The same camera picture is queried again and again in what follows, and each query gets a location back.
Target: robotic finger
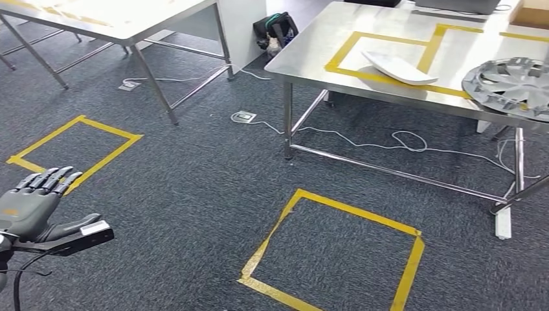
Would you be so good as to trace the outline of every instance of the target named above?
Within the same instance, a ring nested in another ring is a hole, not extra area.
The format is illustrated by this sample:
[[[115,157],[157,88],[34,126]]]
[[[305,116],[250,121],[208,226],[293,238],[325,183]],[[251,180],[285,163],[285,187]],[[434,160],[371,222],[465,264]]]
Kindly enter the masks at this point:
[[[46,193],[50,192],[53,187],[57,185],[59,180],[65,177],[65,175],[67,175],[72,170],[73,167],[63,167],[62,169],[58,170],[57,173],[50,176],[50,178],[48,178],[48,180],[42,185],[40,189],[43,189]]]
[[[44,173],[40,174],[37,178],[35,178],[32,183],[28,186],[31,189],[36,189],[44,183],[53,173],[57,172],[59,170],[58,167],[50,168],[46,170]]]
[[[32,181],[40,175],[41,175],[40,173],[35,173],[35,174],[31,174],[31,175],[25,177],[23,180],[21,180],[17,184],[17,186],[15,187],[15,190],[19,191],[23,188],[28,187],[28,185],[30,185],[30,183],[32,183]]]
[[[52,192],[56,193],[58,196],[63,196],[65,192],[67,192],[67,189],[74,183],[74,181],[79,178],[82,175],[82,172],[76,172],[71,174],[69,177],[65,179],[62,183],[60,183]]]

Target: yellow tape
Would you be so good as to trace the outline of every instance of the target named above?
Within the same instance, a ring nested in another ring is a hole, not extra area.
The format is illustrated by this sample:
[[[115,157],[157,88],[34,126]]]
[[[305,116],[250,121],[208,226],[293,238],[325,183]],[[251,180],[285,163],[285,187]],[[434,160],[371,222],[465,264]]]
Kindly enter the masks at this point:
[[[429,41],[427,48],[425,48],[425,51],[423,52],[423,55],[421,56],[420,62],[418,64],[418,69],[420,71],[423,71],[424,73],[429,73],[432,61],[434,60],[434,57],[436,56],[436,53],[440,48],[440,44],[442,43],[442,39],[444,38],[445,34],[446,28],[439,26],[436,27],[432,34],[431,40]]]
[[[359,79],[365,79],[365,80],[370,80],[370,81],[374,81],[374,82],[392,84],[394,86],[407,87],[409,89],[422,89],[424,91],[432,91],[432,92],[437,92],[437,93],[446,94],[446,95],[459,96],[459,97],[463,97],[463,98],[467,98],[467,99],[471,98],[465,91],[460,91],[460,90],[457,90],[457,89],[451,89],[449,87],[430,86],[430,85],[427,85],[427,86],[412,86],[410,84],[402,83],[399,80],[393,79],[390,76],[380,76],[380,75],[376,75],[376,74],[373,74],[373,73],[363,73],[363,72],[360,72],[360,71],[354,71],[354,70],[343,69],[343,68],[332,68],[332,67],[326,66],[326,70],[330,71],[330,72],[333,72],[333,73],[340,73],[340,74],[347,75],[347,76],[354,76],[354,77],[359,78]]]
[[[34,149],[36,149],[36,148],[40,147],[41,145],[47,143],[52,138],[54,138],[57,135],[61,134],[62,132],[64,132],[68,128],[70,128],[71,126],[73,126],[76,123],[82,121],[84,118],[85,118],[85,115],[77,116],[73,120],[69,121],[67,124],[63,125],[62,127],[58,128],[57,130],[54,130],[50,134],[46,135],[44,138],[42,138],[39,141],[37,141],[36,143],[30,145],[28,148],[24,149],[20,153],[14,155],[14,157],[22,158],[22,157],[26,156],[27,154],[31,153],[31,151],[33,151]]]
[[[124,152],[126,149],[128,149],[131,145],[133,145],[136,141],[141,139],[143,135],[133,135],[133,138],[126,141],[122,146],[118,147],[115,151],[111,152],[109,155],[107,155],[103,160],[99,161],[96,165],[92,166],[89,170],[85,171],[80,178],[78,178],[70,187],[67,189],[67,192],[65,195],[68,195],[71,193],[75,188],[80,186],[81,183],[85,182],[90,176],[92,176],[95,172],[100,170],[102,167],[107,165],[110,161],[112,161],[114,158],[116,158],[118,155],[120,155],[122,152]]]
[[[402,278],[400,278],[390,311],[404,310],[408,294],[412,289],[412,283],[414,282],[418,266],[420,265],[423,249],[425,249],[425,244],[421,240],[421,237],[417,236],[414,241],[414,246],[412,246],[412,250],[410,251],[410,257],[408,258],[406,268],[404,268],[404,272],[402,273]]]
[[[470,99],[471,97],[465,91],[458,90],[458,89],[451,89],[449,87],[442,87],[442,86],[412,86],[410,84],[402,83],[389,76],[376,75],[373,73],[363,73],[360,71],[343,69],[339,67],[341,62],[343,62],[343,60],[347,57],[347,54],[349,54],[349,52],[353,49],[356,43],[360,40],[360,38],[368,37],[368,38],[375,38],[375,39],[386,40],[386,41],[425,46],[426,48],[425,48],[425,51],[423,52],[423,55],[421,56],[421,60],[418,64],[418,69],[420,71],[423,71],[424,73],[428,73],[429,69],[431,68],[434,57],[436,56],[436,53],[440,48],[440,45],[442,43],[442,39],[446,33],[446,30],[448,29],[475,32],[475,33],[484,32],[482,29],[477,29],[477,28],[462,27],[462,26],[455,26],[455,25],[449,25],[449,24],[437,24],[431,36],[431,40],[420,41],[420,40],[383,36],[378,34],[368,34],[365,32],[355,31],[351,34],[349,39],[347,39],[347,41],[343,43],[341,48],[335,53],[334,57],[326,64],[324,68],[326,71],[329,71],[332,73],[340,73],[342,75],[354,76],[359,79],[392,84],[395,86],[407,87],[410,89],[421,89],[424,91],[432,91],[432,92],[437,92],[441,94],[459,96],[466,99]]]
[[[362,37],[363,32],[353,32],[351,36],[343,43],[341,48],[335,53],[333,58],[326,64],[326,68],[338,68],[341,62],[347,57],[347,54],[357,44]]]
[[[512,34],[510,32],[500,32],[500,35],[504,36],[504,37],[509,37],[509,38],[517,38],[517,39],[523,39],[523,40],[531,40],[531,41],[539,41],[539,42],[549,43],[549,38],[547,38],[547,37],[527,36],[525,34]]]
[[[127,139],[133,139],[136,136],[139,136],[139,137],[142,136],[142,135],[135,135],[135,134],[132,134],[132,133],[128,133],[126,131],[119,130],[118,128],[114,128],[112,126],[108,126],[106,124],[99,123],[99,122],[96,122],[96,121],[90,120],[90,119],[82,119],[80,122],[82,122],[84,124],[87,124],[89,126],[93,126],[94,128],[98,128],[99,130],[103,130],[105,132],[109,132],[109,133],[112,133],[112,134],[115,134],[115,135],[118,135],[118,136],[125,137]]]
[[[380,40],[392,41],[392,42],[398,42],[398,43],[406,43],[406,44],[413,44],[413,45],[428,45],[429,44],[428,41],[420,41],[420,40],[414,40],[414,39],[384,36],[382,34],[369,34],[367,32],[356,32],[356,33],[360,34],[361,37],[372,38],[372,39],[380,39]]]
[[[65,192],[65,195],[68,195],[71,193],[75,188],[77,188],[80,184],[85,182],[90,176],[92,176],[95,172],[100,170],[102,167],[107,165],[110,161],[112,161],[115,157],[119,156],[122,152],[124,152],[126,149],[128,149],[131,145],[133,145],[136,141],[141,139],[143,135],[135,135],[132,133],[128,133],[122,130],[119,130],[118,128],[114,128],[112,126],[108,126],[106,124],[102,124],[93,120],[89,120],[85,118],[85,115],[79,115],[73,120],[69,121],[67,124],[61,126],[57,130],[54,130],[52,133],[46,135],[44,138],[40,139],[36,143],[32,144],[30,147],[24,149],[20,153],[13,155],[10,157],[6,163],[8,164],[16,164],[21,167],[24,167],[28,170],[31,170],[33,172],[42,173],[45,170],[45,168],[36,165],[30,161],[27,161],[23,159],[24,156],[35,150],[36,148],[40,147],[41,145],[47,143],[52,138],[56,137],[57,135],[61,134],[62,132],[68,130],[71,126],[75,125],[78,122],[82,122],[86,125],[90,125],[94,128],[97,128],[99,130],[103,130],[108,133],[112,133],[124,138],[127,138],[128,141],[126,141],[122,146],[119,146],[115,151],[111,152],[109,155],[107,155],[104,159],[99,161],[97,164],[93,165],[89,170],[85,171],[80,178],[78,178],[70,187],[67,189],[67,192]]]
[[[256,290],[262,294],[265,294],[269,297],[272,297],[273,299],[280,301],[281,303],[290,306],[296,310],[299,311],[322,311],[321,309],[317,308],[316,306],[310,305],[306,303],[305,301],[301,299],[297,299],[296,297],[293,297],[292,295],[288,295],[285,292],[281,292],[280,290],[277,290],[276,288],[269,286],[261,281],[258,281],[252,277],[246,278],[246,279],[240,279],[238,282],[248,286],[249,288],[252,288],[253,290]]]
[[[259,264],[259,261],[261,258],[263,258],[263,254],[265,253],[265,250],[267,249],[267,246],[269,245],[269,240],[271,239],[271,236],[275,231],[278,229],[278,226],[280,223],[282,223],[282,220],[288,216],[288,214],[291,212],[292,208],[297,204],[297,201],[301,199],[301,194],[304,190],[297,189],[297,191],[294,193],[294,195],[290,198],[286,206],[282,209],[282,212],[280,213],[280,217],[278,218],[278,221],[274,225],[273,229],[267,235],[267,238],[261,243],[259,248],[256,250],[256,252],[252,255],[252,257],[248,260],[246,265],[244,265],[244,268],[242,268],[242,277],[251,277],[252,273],[256,269],[257,265]]]
[[[46,171],[45,168],[43,168],[39,165],[36,165],[32,162],[29,162],[25,159],[21,159],[20,157],[16,157],[16,156],[10,157],[10,159],[8,159],[8,161],[6,161],[6,163],[8,163],[8,164],[17,164],[20,167],[24,167],[27,170],[30,170],[30,171],[35,172],[35,173],[43,173],[43,172]]]
[[[341,211],[345,211],[347,213],[366,218],[368,220],[377,222],[379,224],[387,225],[391,228],[397,229],[399,231],[408,233],[416,237],[414,246],[412,247],[412,251],[410,252],[410,257],[408,259],[406,268],[404,269],[404,272],[402,274],[402,278],[399,282],[399,285],[390,309],[390,311],[402,311],[406,303],[406,300],[408,298],[410,289],[412,288],[412,283],[415,278],[416,271],[418,269],[418,265],[421,260],[421,254],[423,253],[423,248],[425,247],[420,237],[421,231],[413,227],[410,227],[408,225],[395,222],[394,220],[376,215],[368,211],[364,211],[362,209],[358,209],[356,207],[352,207],[350,205],[346,205],[344,203],[341,203],[323,196],[319,196],[318,194],[314,194],[312,192],[308,192],[303,189],[297,189],[297,191],[290,198],[286,206],[282,209],[282,212],[280,213],[280,217],[278,218],[278,221],[275,223],[271,232],[269,232],[269,235],[267,235],[267,238],[261,243],[260,247],[248,260],[246,265],[244,265],[244,268],[241,271],[241,278],[238,280],[238,282],[262,294],[268,295],[273,299],[276,299],[277,301],[280,301],[281,303],[287,306],[290,306],[298,311],[321,311],[316,306],[313,306],[303,300],[293,297],[292,295],[288,295],[280,290],[277,290],[276,288],[273,288],[272,286],[269,286],[261,281],[258,281],[251,276],[253,271],[257,268],[257,265],[261,261],[263,254],[265,253],[265,250],[269,245],[269,241],[273,236],[273,234],[275,233],[275,231],[278,229],[278,226],[282,223],[284,218],[288,216],[288,214],[292,211],[292,208],[297,204],[297,202],[301,198],[309,199],[311,201],[318,202],[318,203],[333,207],[335,209],[339,209]]]
[[[366,218],[368,220],[371,220],[373,222],[377,222],[382,225],[386,225],[388,227],[397,229],[399,231],[402,231],[404,233],[408,233],[409,235],[413,236],[419,236],[421,235],[421,231],[417,230],[416,228],[410,227],[409,225],[401,224],[399,222],[396,222],[394,220],[391,220],[389,218],[385,218],[383,216],[379,216],[377,214],[365,211],[363,209],[358,209],[356,207],[352,207],[351,205],[347,205],[345,203],[341,203],[335,200],[332,200],[330,198],[326,198],[323,196],[319,196],[318,194],[314,194],[305,190],[301,190],[301,195],[303,198],[307,198],[311,201],[319,202],[324,205],[333,207],[335,209],[339,209],[341,211],[360,216],[362,218]]]

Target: robotic hand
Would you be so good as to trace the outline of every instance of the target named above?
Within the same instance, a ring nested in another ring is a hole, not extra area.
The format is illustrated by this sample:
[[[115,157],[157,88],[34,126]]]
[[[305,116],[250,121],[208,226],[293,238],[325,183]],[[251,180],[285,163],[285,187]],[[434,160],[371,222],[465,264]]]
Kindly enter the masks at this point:
[[[50,168],[42,174],[31,174],[0,197],[0,292],[6,285],[8,261],[15,251],[40,253],[17,273],[16,310],[19,278],[30,263],[45,255],[72,255],[114,238],[110,226],[99,221],[99,214],[63,225],[48,222],[63,194],[82,175],[77,172],[62,180],[72,169]]]

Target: cable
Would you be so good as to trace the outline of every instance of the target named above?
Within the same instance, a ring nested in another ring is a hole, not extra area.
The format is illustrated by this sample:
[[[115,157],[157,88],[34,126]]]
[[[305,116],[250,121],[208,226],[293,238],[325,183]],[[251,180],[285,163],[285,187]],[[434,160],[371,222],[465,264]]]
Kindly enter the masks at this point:
[[[15,272],[15,271],[33,273],[33,274],[39,275],[39,276],[41,276],[41,277],[47,277],[47,276],[49,276],[49,275],[51,275],[51,274],[53,273],[52,271],[50,271],[50,272],[48,272],[48,273],[43,273],[43,272],[38,272],[38,271],[27,271],[27,270],[21,270],[21,269],[0,270],[0,273],[3,273],[3,272]]]
[[[501,11],[501,12],[503,12],[503,11],[509,11],[509,10],[511,10],[512,8],[513,8],[512,5],[498,5],[498,6],[496,6],[496,9],[495,9],[495,10],[496,10],[496,11]]]
[[[505,165],[503,163],[503,160],[501,159],[501,157],[503,155],[503,150],[505,149],[505,146],[507,145],[508,141],[517,141],[517,140],[510,138],[510,139],[505,139],[505,140],[498,141],[496,157],[497,157],[497,159],[498,159],[498,161],[499,161],[499,163],[502,167],[504,167],[509,172],[513,172],[513,174],[514,174],[515,172],[512,169],[508,168],[507,165]],[[540,178],[540,177],[541,176],[538,175],[538,176],[533,176],[533,177],[532,176],[525,176],[524,178],[537,179],[537,178]]]
[[[245,123],[245,124],[264,124],[268,127],[270,127],[273,131],[275,131],[278,135],[282,135],[284,134],[284,132],[281,132],[279,130],[277,130],[274,126],[271,126],[269,123],[265,122],[265,121],[260,121],[260,122],[243,122],[243,121],[239,121],[239,120],[235,120],[234,119],[234,116],[239,114],[240,112],[236,112],[236,113],[233,113],[231,116],[230,116],[230,119],[233,121],[233,122],[236,122],[236,123]]]
[[[37,260],[42,259],[43,257],[50,255],[51,252],[45,252],[38,256],[33,257],[29,261],[27,261],[24,265],[21,266],[21,269],[17,272],[16,277],[14,279],[14,310],[15,311],[21,311],[21,301],[19,300],[19,285],[21,283],[21,276],[23,272],[33,263],[35,263]]]
[[[509,11],[511,10],[513,7],[511,5],[498,5],[496,6],[496,8],[494,9],[494,11],[498,11],[498,12],[504,12],[504,11]],[[478,12],[464,12],[464,11],[455,11],[455,10],[448,10],[448,9],[444,9],[444,8],[439,8],[437,10],[434,10],[436,12],[439,12],[439,11],[448,11],[448,12],[455,12],[455,13],[459,13],[461,15],[486,15],[486,14],[483,14],[483,13],[478,13]]]
[[[235,67],[235,68],[239,69],[241,72],[243,72],[243,73],[245,73],[245,74],[248,74],[248,75],[251,75],[251,76],[253,76],[254,78],[257,78],[257,79],[259,79],[259,80],[265,80],[265,81],[267,81],[267,80],[272,80],[271,78],[264,78],[264,77],[262,77],[262,76],[258,76],[258,75],[254,74],[254,73],[251,73],[251,72],[249,72],[249,71],[246,71],[246,70],[242,69],[240,66],[237,66],[237,65],[235,65],[235,64],[233,64],[233,63],[228,63],[228,64],[225,64],[225,65],[222,65],[222,66],[219,66],[219,67],[215,67],[215,68],[213,68],[213,69],[210,69],[205,75],[203,75],[203,76],[201,76],[201,77],[199,77],[199,78],[189,78],[189,79],[184,79],[184,80],[171,79],[171,78],[156,78],[155,80],[156,80],[156,81],[163,81],[163,82],[186,82],[186,81],[191,81],[191,80],[200,80],[200,79],[204,79],[204,78],[206,78],[207,76],[209,76],[209,74],[210,74],[212,71],[214,71],[214,70],[216,70],[216,69],[221,69],[221,68],[224,68],[224,67]],[[127,78],[127,79],[124,79],[124,80],[122,81],[122,84],[125,84],[125,83],[128,82],[128,81],[147,81],[147,80],[149,80],[149,79],[148,79],[148,78]]]
[[[244,124],[265,124],[267,125],[268,127],[270,127],[272,130],[274,130],[278,135],[282,135],[284,134],[284,132],[281,132],[279,130],[277,130],[274,126],[271,126],[269,123],[267,122],[264,122],[264,121],[260,121],[260,122],[243,122],[243,121],[239,121],[239,120],[235,120],[234,117],[239,114],[238,112],[237,113],[233,113],[231,116],[230,116],[230,119],[233,121],[233,122],[236,122],[236,123],[244,123]],[[320,132],[320,133],[333,133],[335,135],[338,135],[339,137],[343,138],[345,141],[347,141],[348,143],[350,143],[351,145],[353,145],[354,147],[376,147],[376,148],[382,148],[382,149],[388,149],[388,150],[391,150],[391,149],[406,149],[410,152],[425,152],[425,151],[437,151],[437,152],[444,152],[444,153],[451,153],[451,154],[462,154],[462,155],[465,155],[465,156],[471,156],[471,157],[477,157],[479,159],[484,159],[488,162],[490,162],[491,164],[499,167],[499,168],[503,168],[504,170],[508,171],[509,173],[511,174],[515,174],[515,171],[510,169],[509,167],[507,167],[504,163],[503,163],[503,160],[501,159],[502,157],[502,154],[503,154],[503,150],[505,148],[505,145],[506,145],[506,142],[507,141],[514,141],[514,139],[506,139],[505,141],[500,141],[498,142],[498,149],[497,149],[497,159],[499,161],[496,162],[488,157],[485,157],[483,155],[478,155],[478,154],[470,154],[470,153],[467,153],[467,152],[461,152],[461,151],[455,151],[455,150],[443,150],[443,149],[435,149],[435,148],[429,148],[429,146],[427,145],[427,142],[424,138],[422,138],[421,136],[419,136],[418,134],[415,134],[415,133],[412,133],[412,132],[408,132],[408,131],[396,131],[394,133],[391,134],[391,137],[393,137],[396,141],[398,141],[400,143],[400,146],[381,146],[379,144],[356,144],[354,143],[352,140],[350,140],[349,138],[345,137],[343,134],[337,132],[337,131],[331,131],[331,130],[320,130],[318,128],[314,128],[314,127],[311,127],[311,126],[307,126],[305,128],[300,128],[298,129],[297,131],[298,132],[301,132],[301,131],[304,131],[304,130],[313,130],[313,131],[316,131],[316,132]],[[404,143],[400,138],[398,138],[396,135],[397,134],[400,134],[400,133],[407,133],[407,134],[411,134],[415,137],[417,137],[419,140],[421,140],[421,142],[423,143],[423,147],[422,148],[418,148],[418,149],[414,149],[414,148],[411,148],[409,147],[406,143]],[[535,179],[535,178],[540,178],[540,176],[535,176],[535,177],[529,177],[529,176],[525,176],[525,178],[532,178],[532,179]]]

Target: white cable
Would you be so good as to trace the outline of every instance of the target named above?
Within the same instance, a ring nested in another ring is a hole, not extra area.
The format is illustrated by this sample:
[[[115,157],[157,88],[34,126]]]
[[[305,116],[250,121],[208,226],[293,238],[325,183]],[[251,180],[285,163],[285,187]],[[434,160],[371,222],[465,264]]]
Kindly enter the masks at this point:
[[[231,116],[230,116],[230,119],[233,121],[233,122],[236,122],[236,123],[244,123],[244,124],[265,124],[267,125],[268,127],[270,127],[272,130],[274,130],[278,135],[282,135],[284,134],[284,132],[281,132],[279,130],[277,130],[274,126],[271,126],[269,123],[267,122],[264,122],[264,121],[260,121],[260,122],[243,122],[243,121],[239,121],[239,120],[235,120],[234,119],[234,116],[236,116],[237,114],[239,114],[238,112],[237,113],[233,113]],[[376,147],[376,148],[382,148],[382,149],[406,149],[410,152],[425,152],[425,151],[437,151],[437,152],[445,152],[445,153],[451,153],[451,154],[463,154],[465,156],[471,156],[471,157],[477,157],[477,158],[480,158],[480,159],[485,159],[486,161],[490,162],[491,164],[499,167],[499,168],[503,168],[504,170],[508,171],[509,173],[511,174],[515,174],[515,171],[508,168],[504,163],[503,161],[501,160],[501,156],[503,154],[503,150],[505,148],[505,145],[506,145],[506,142],[507,141],[514,141],[514,139],[506,139],[505,141],[500,141],[498,142],[498,149],[497,149],[497,158],[499,160],[500,163],[497,163],[495,162],[494,160],[488,158],[488,157],[485,157],[483,155],[478,155],[478,154],[470,154],[470,153],[467,153],[467,152],[461,152],[461,151],[455,151],[455,150],[442,150],[442,149],[435,149],[435,148],[429,148],[429,146],[427,145],[427,142],[425,141],[424,138],[422,138],[421,136],[419,136],[418,134],[415,134],[415,133],[412,133],[412,132],[408,132],[408,131],[396,131],[394,133],[391,134],[391,137],[393,137],[396,141],[398,141],[400,143],[400,146],[381,146],[379,144],[356,144],[354,143],[352,140],[350,140],[349,138],[345,137],[343,134],[339,133],[339,132],[336,132],[336,131],[331,131],[331,130],[320,130],[318,128],[314,128],[314,127],[311,127],[311,126],[307,126],[305,128],[300,128],[298,130],[298,132],[301,132],[301,131],[304,131],[304,130],[314,130],[316,132],[320,132],[320,133],[333,133],[333,134],[336,134],[338,135],[339,137],[343,138],[345,141],[347,141],[348,143],[352,144],[353,146],[355,147]],[[409,147],[406,143],[404,143],[400,138],[398,138],[396,135],[399,134],[399,133],[407,133],[407,134],[411,134],[415,137],[417,137],[419,140],[421,140],[421,142],[423,143],[423,148],[419,148],[419,149],[414,149],[414,148],[411,148]],[[541,176],[535,176],[535,177],[529,177],[529,176],[525,176],[525,178],[532,178],[532,179],[535,179],[535,178],[540,178]]]
[[[274,126],[271,126],[269,123],[264,122],[264,121],[261,121],[261,122],[250,122],[250,123],[248,123],[248,122],[243,122],[243,121],[235,120],[235,119],[234,119],[234,116],[235,116],[235,115],[238,115],[238,114],[240,114],[240,112],[233,113],[233,114],[230,116],[230,119],[231,119],[233,122],[236,122],[236,123],[245,123],[245,124],[264,124],[264,125],[270,127],[273,131],[275,131],[275,132],[278,133],[279,135],[284,134],[284,132],[281,132],[281,131],[277,130]]]
[[[514,174],[515,171],[510,169],[509,167],[507,167],[507,165],[505,165],[503,163],[503,160],[501,159],[501,157],[503,156],[503,150],[505,149],[505,146],[507,145],[508,141],[517,141],[517,140],[511,138],[511,139],[504,139],[504,140],[498,141],[496,157],[497,157],[497,159],[498,159],[498,161],[499,161],[499,163],[502,167],[504,167],[507,171],[512,172]],[[537,179],[537,178],[540,178],[540,177],[541,176],[538,175],[538,176],[525,176],[524,178]]]
[[[184,79],[184,80],[171,79],[171,78],[156,78],[155,80],[156,81],[164,81],[164,82],[186,82],[186,81],[191,81],[191,80],[200,80],[200,79],[204,79],[204,78],[208,77],[212,71],[214,71],[216,69],[221,69],[221,68],[224,68],[224,67],[235,67],[235,68],[239,69],[240,71],[242,71],[243,73],[251,75],[254,78],[257,78],[259,80],[272,80],[271,78],[264,78],[262,76],[258,76],[254,73],[246,71],[246,70],[242,69],[240,66],[234,65],[233,63],[228,63],[228,64],[225,64],[225,65],[222,65],[222,66],[219,66],[219,67],[215,67],[215,68],[209,70],[205,75],[203,75],[199,78],[189,78],[189,79]],[[148,78],[127,78],[127,79],[124,79],[122,81],[122,84],[125,84],[128,81],[147,81],[147,80],[149,80],[149,79]]]

